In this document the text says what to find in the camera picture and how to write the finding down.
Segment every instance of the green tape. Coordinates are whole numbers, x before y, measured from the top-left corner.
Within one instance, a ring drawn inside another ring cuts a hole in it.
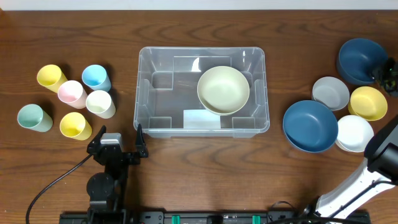
[[[180,216],[179,215],[172,216],[172,224],[180,224]]]
[[[259,215],[253,215],[252,224],[261,224],[261,217]]]

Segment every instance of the dark blue bowl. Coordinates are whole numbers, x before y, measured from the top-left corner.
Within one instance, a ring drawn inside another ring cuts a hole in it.
[[[368,85],[374,83],[370,73],[387,59],[387,52],[378,43],[357,38],[343,44],[336,66],[338,73],[347,82],[354,85]]]
[[[338,125],[335,115],[325,105],[304,100],[287,109],[283,130],[286,138],[297,149],[323,152],[334,145]]]

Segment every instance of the mint green cup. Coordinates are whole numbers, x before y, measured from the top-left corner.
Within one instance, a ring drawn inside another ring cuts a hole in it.
[[[51,117],[35,104],[26,105],[18,112],[18,124],[27,129],[38,132],[46,132],[52,127]]]

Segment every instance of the clear storage box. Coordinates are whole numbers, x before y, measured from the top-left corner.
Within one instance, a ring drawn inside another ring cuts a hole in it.
[[[201,117],[200,128],[184,127],[184,111],[205,110],[197,95],[199,78],[221,65],[238,69],[246,77],[250,86],[248,102],[238,112],[220,116],[219,128],[207,128]],[[139,53],[135,129],[138,124],[153,138],[251,138],[266,132],[270,122],[264,51],[258,47],[144,47]]]

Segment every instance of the brown wooden surface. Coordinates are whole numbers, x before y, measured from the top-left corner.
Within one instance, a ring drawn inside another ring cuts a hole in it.
[[[275,201],[297,207],[335,188],[363,157],[333,146],[321,154],[293,149],[282,133],[282,117],[294,102],[310,99],[315,81],[338,77],[341,45],[366,37],[398,57],[398,12],[394,11],[91,11],[4,12],[0,17],[0,223],[24,223],[26,208],[53,179],[86,156],[87,141],[63,137],[61,118],[79,111],[96,133],[101,125],[120,132],[126,149],[132,125],[138,54],[145,46],[258,46],[266,53],[271,128],[252,139],[147,138],[150,158],[131,170],[130,206],[181,210],[265,210]],[[40,67],[61,66],[69,80],[83,69],[105,65],[114,89],[116,115],[104,120],[61,103],[36,82]],[[396,113],[388,98],[385,118]],[[29,103],[54,120],[47,133],[21,128],[17,112]],[[337,118],[347,109],[335,113]],[[87,180],[103,167],[92,159],[44,194],[31,223],[58,223],[63,211],[85,211]],[[398,189],[363,208],[374,223],[397,223]]]

